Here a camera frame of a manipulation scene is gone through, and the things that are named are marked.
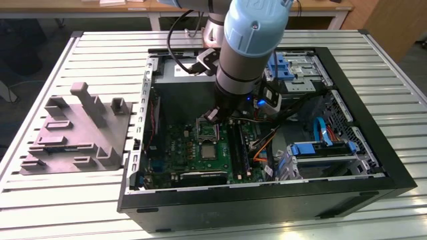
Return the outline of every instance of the table leg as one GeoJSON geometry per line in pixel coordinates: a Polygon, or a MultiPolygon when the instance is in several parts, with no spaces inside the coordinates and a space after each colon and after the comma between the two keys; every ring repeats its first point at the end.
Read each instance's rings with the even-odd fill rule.
{"type": "Polygon", "coordinates": [[[18,98],[12,90],[9,90],[8,86],[0,81],[0,97],[4,98],[6,102],[14,102],[18,98]]]}
{"type": "Polygon", "coordinates": [[[148,18],[150,23],[150,31],[160,31],[160,13],[158,12],[148,12],[148,18]]]}
{"type": "Polygon", "coordinates": [[[345,20],[348,11],[337,11],[332,21],[328,25],[328,30],[339,30],[345,20]]]}

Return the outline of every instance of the open computer tower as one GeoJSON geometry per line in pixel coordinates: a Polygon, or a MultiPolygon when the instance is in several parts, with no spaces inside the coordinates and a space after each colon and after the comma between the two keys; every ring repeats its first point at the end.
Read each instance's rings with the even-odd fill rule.
{"type": "MultiPolygon", "coordinates": [[[[173,52],[189,66],[202,50],[173,52]]],[[[211,125],[215,76],[149,51],[117,203],[148,233],[343,217],[416,187],[329,50],[276,54],[275,89],[295,112],[272,132],[256,99],[271,61],[235,115],[211,125]],[[272,138],[261,149],[260,138],[272,138]]]]}

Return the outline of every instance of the slotted aluminum surface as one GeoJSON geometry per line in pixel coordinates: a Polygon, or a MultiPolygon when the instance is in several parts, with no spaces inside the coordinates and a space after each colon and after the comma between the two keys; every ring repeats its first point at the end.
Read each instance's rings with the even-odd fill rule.
{"type": "MultiPolygon", "coordinates": [[[[339,219],[149,235],[116,212],[122,170],[22,176],[26,155],[50,95],[68,103],[73,82],[86,82],[104,103],[122,97],[137,109],[149,48],[165,48],[166,32],[85,32],[72,38],[0,164],[0,239],[425,239],[427,108],[424,96],[369,36],[357,31],[289,30],[280,47],[328,47],[415,178],[417,188],[339,219]]],[[[173,33],[172,47],[201,47],[201,35],[173,33]]],[[[132,141],[125,143],[125,150],[132,141]]]]}

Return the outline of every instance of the ram slot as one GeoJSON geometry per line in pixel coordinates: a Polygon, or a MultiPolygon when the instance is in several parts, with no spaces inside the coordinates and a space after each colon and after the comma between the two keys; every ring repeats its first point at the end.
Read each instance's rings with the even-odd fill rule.
{"type": "Polygon", "coordinates": [[[227,136],[228,136],[228,148],[229,148],[229,158],[232,165],[232,175],[236,179],[241,179],[243,171],[241,171],[241,158],[240,158],[240,141],[239,135],[236,134],[235,124],[229,124],[227,127],[227,136]]]}
{"type": "Polygon", "coordinates": [[[240,161],[241,161],[241,170],[247,176],[251,176],[251,166],[249,166],[249,159],[248,159],[248,151],[247,151],[247,143],[245,138],[243,137],[241,125],[236,127],[237,136],[239,136],[239,152],[240,152],[240,161]]]}

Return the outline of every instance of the green circuit board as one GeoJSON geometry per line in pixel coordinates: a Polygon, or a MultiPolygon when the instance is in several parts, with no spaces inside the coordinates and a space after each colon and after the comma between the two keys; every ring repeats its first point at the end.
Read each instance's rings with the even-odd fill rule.
{"type": "MultiPolygon", "coordinates": [[[[240,126],[244,141],[249,143],[256,138],[256,128],[251,123],[243,123],[240,126]]],[[[166,126],[165,155],[152,161],[152,166],[157,169],[157,172],[150,175],[156,188],[169,188],[169,175],[188,172],[227,172],[228,184],[263,181],[260,167],[251,168],[251,175],[241,179],[237,179],[233,174],[228,127],[229,125],[224,123],[217,126],[205,123],[198,126],[196,123],[166,126]],[[202,136],[216,134],[215,141],[200,141],[200,133],[202,136]]]]}

